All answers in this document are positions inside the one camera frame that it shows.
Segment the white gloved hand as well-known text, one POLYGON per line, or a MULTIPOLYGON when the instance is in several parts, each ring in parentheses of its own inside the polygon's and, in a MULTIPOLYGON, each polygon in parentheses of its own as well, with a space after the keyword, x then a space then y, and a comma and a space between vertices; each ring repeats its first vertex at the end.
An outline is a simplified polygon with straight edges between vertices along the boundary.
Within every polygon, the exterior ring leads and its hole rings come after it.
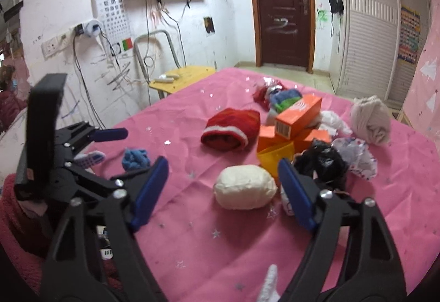
POLYGON ((257 302, 278 302, 280 295, 277 292, 277 275, 278 270, 275 264, 269 266, 267 274, 260 289, 257 302))

